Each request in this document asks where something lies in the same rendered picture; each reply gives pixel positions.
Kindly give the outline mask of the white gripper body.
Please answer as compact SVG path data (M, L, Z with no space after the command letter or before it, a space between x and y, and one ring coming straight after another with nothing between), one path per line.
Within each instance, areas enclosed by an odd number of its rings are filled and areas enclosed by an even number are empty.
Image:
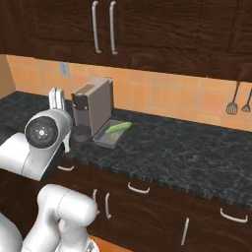
M70 153L70 136L71 132L69 132L67 136L64 138L65 153Z

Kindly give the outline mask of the dark wood drawer front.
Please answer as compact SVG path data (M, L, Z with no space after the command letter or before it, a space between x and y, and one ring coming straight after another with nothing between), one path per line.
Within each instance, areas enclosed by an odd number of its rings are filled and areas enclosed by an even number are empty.
M220 215L220 208L233 217L244 219L248 216L248 223L238 223L227 220ZM215 200L204 199L200 197L195 198L193 212L201 218L221 224L235 233L249 233L252 234L252 211L232 206L226 203L221 203Z
M194 205L194 197L177 190L166 188L155 183L145 182L136 178L131 178L125 174L100 170L102 186L114 191L131 195L132 197L143 198L145 201L170 206L173 209L184 213L190 213ZM127 184L135 188L146 190L151 188L149 194L139 194L128 189Z
M75 168L72 171L63 171L57 168L53 175L50 177L50 182L51 180L55 179L81 180L93 184L98 189L98 195L102 194L101 172L97 168L78 163L76 161L71 160L67 156L64 156L61 159L59 165L63 167L71 167L72 165L74 165Z

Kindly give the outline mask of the grey rectangular tray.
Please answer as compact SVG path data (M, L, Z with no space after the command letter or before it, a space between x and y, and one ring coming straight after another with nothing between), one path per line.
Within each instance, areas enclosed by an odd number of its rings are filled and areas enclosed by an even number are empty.
M113 133L106 133L106 130L111 126L117 124L121 124L121 121L109 119L94 135L94 143L101 147L114 149L116 145L120 142L122 135L124 134L124 130L120 130Z

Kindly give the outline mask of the grey coffee machine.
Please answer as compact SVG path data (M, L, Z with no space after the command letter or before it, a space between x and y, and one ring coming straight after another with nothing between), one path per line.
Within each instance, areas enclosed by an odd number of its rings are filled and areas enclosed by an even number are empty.
M72 138L83 143L106 123L112 111L112 79L91 77L72 92L75 127Z

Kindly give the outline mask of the green cucumber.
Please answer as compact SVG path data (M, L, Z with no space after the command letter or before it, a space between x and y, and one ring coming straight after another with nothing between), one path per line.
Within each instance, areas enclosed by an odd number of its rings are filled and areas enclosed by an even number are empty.
M110 126L105 133L106 134L110 134L110 133L114 133L117 131L121 131L121 130L127 130L132 126L131 122L123 122L123 123L119 123L113 126Z

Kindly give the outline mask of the dark hanging slotted spatula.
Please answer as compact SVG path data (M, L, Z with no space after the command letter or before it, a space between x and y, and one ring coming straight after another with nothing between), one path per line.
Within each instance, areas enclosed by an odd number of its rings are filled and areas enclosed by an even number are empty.
M238 105L237 105L237 103L235 102L235 100L236 100L236 96L237 96L239 87L240 87L240 82L237 81L237 82L236 82L235 92L234 92L232 101L226 106L226 110L225 110L225 112L226 112L227 114L229 114L229 115L236 115L236 114L237 114Z

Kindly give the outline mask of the dark hanging kitchen utensil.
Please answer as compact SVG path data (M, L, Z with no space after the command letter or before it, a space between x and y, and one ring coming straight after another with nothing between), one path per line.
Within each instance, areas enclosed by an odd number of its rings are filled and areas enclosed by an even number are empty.
M251 111L251 108L250 108L250 99L251 99L251 97L252 97L252 88L250 90L247 102L243 105L243 107L241 109L243 112L250 112Z

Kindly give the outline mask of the grey wall outlet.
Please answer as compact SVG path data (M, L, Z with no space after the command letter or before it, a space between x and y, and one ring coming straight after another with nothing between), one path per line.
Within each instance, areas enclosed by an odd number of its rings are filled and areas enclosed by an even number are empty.
M63 77L65 77L65 78L70 77L69 65L67 62L60 62L59 68L60 68L60 73Z

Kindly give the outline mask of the dark wood wall cupboard door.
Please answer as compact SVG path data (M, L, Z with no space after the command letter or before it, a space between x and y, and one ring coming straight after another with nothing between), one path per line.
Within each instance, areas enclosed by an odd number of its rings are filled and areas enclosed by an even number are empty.
M237 0L228 43L238 79L252 82L252 0Z
M0 53L96 64L94 0L0 0ZM97 34L100 0L96 7Z
M236 9L236 0L115 0L117 55L113 67L209 77L219 31Z

